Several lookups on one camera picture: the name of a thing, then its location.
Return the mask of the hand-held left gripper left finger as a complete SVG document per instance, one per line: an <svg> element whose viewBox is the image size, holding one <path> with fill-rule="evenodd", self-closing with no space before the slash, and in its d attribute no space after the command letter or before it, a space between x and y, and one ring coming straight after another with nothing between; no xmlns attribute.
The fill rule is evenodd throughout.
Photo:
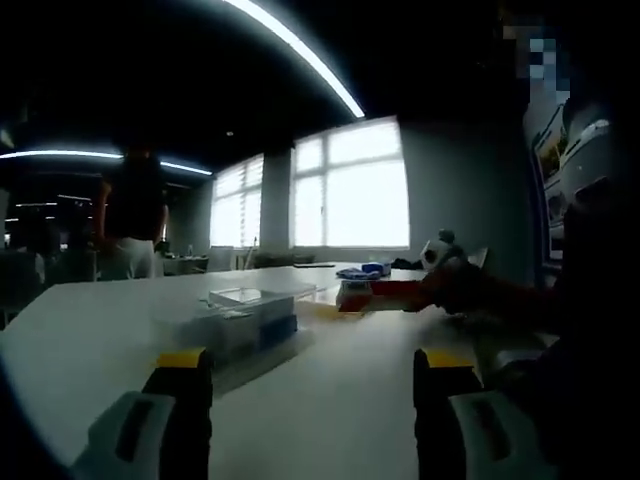
<svg viewBox="0 0 640 480"><path fill-rule="evenodd" d="M75 479L206 479L213 403L204 348L161 354L140 391L100 414L71 467Z"/></svg>

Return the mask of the person's right hand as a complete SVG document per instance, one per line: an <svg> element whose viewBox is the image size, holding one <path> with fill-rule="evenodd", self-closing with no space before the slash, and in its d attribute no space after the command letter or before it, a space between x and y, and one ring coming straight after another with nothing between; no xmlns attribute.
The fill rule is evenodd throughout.
<svg viewBox="0 0 640 480"><path fill-rule="evenodd" d="M472 264L443 265L423 279L422 290L447 313L466 313L481 306L483 278L483 272Z"/></svg>

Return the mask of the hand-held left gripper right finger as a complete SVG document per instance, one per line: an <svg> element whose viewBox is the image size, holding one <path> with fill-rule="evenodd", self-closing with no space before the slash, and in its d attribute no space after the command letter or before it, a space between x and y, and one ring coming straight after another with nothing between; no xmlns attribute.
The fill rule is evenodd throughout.
<svg viewBox="0 0 640 480"><path fill-rule="evenodd" d="M420 479L553 479L534 422L474 367L420 348L413 358L414 435Z"/></svg>

